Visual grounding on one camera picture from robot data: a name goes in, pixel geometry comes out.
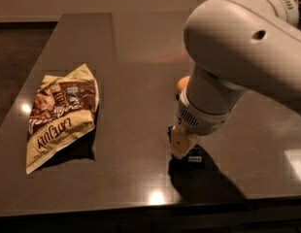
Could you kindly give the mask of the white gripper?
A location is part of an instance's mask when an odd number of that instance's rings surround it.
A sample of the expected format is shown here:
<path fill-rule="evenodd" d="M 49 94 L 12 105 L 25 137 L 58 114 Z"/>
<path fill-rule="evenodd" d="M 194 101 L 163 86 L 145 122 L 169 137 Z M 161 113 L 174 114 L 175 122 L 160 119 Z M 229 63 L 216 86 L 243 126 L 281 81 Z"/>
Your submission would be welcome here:
<path fill-rule="evenodd" d="M 227 120 L 229 113 L 212 115 L 197 109 L 189 102 L 184 89 L 177 106 L 177 118 L 180 124 L 170 129 L 170 150 L 177 158 L 184 158 L 200 140 L 216 132 Z"/>

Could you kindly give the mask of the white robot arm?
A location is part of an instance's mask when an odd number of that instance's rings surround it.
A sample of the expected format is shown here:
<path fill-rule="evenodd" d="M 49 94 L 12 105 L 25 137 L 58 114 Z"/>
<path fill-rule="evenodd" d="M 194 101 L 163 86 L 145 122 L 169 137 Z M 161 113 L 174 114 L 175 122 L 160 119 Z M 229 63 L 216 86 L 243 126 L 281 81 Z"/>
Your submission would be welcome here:
<path fill-rule="evenodd" d="M 182 159 L 216 132 L 247 90 L 301 116 L 301 30 L 297 0 L 207 0 L 188 17 L 184 46 L 194 61 L 178 84 L 170 150 Z"/>

